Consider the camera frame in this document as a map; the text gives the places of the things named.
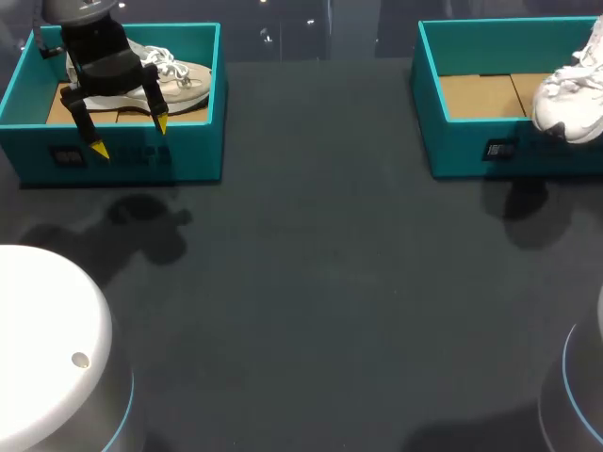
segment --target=shoe sole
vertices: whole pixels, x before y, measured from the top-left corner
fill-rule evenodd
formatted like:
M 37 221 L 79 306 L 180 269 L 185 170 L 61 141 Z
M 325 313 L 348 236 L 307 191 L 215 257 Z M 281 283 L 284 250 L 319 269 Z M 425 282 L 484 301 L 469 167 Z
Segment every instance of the shoe sole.
M 171 103 L 168 104 L 168 114 L 170 116 L 182 115 L 203 108 L 207 106 L 208 102 L 209 93 L 190 101 Z M 93 96 L 85 99 L 84 103 L 88 111 L 138 111 L 147 115 L 151 114 L 151 109 L 146 101 L 124 96 Z
M 599 137 L 601 134 L 603 134 L 603 118 L 598 121 L 596 127 L 594 129 L 590 130 L 588 134 L 586 134 L 583 137 L 575 138 L 575 139 L 567 139 L 566 138 L 565 124 L 562 121 L 557 122 L 555 125 L 553 125 L 552 127 L 548 128 L 548 129 L 543 129 L 540 126 L 540 124 L 538 123 L 538 118 L 536 118 L 535 113 L 532 112 L 532 123 L 536 126 L 536 128 L 539 131 L 541 131 L 545 134 L 549 134 L 553 137 L 561 138 L 563 141 L 566 141 L 570 144 L 588 143 L 589 141 L 593 141 L 594 139 Z

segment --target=black table surface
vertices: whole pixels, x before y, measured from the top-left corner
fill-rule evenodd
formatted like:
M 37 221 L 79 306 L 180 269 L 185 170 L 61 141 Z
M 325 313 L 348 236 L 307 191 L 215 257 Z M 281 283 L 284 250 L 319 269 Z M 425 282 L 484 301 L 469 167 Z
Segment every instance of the black table surface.
M 0 155 L 0 242 L 101 286 L 146 452 L 543 451 L 601 185 L 433 180 L 407 59 L 227 70 L 220 184 L 21 189 Z

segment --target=white cylinder cap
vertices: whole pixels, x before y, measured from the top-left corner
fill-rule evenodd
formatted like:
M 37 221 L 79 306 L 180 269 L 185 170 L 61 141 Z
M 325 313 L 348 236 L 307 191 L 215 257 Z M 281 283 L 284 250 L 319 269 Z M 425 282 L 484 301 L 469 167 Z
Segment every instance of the white cylinder cap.
M 50 251 L 0 246 L 0 452 L 62 426 L 98 383 L 111 315 L 92 279 Z

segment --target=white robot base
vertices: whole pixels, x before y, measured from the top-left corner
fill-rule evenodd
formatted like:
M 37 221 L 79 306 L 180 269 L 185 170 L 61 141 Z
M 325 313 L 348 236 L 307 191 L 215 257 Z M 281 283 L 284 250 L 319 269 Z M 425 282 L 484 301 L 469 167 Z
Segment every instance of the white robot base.
M 106 300 L 74 263 L 0 246 L 0 452 L 141 452 L 144 413 Z

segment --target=small gray dot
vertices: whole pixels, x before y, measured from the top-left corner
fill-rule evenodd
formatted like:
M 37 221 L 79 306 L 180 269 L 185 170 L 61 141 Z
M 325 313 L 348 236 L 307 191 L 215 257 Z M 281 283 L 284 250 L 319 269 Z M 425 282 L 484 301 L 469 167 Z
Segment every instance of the small gray dot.
M 88 369 L 88 367 L 90 367 L 90 360 L 88 359 L 88 356 L 80 352 L 73 354 L 72 363 L 78 367 L 81 367 L 82 369 Z

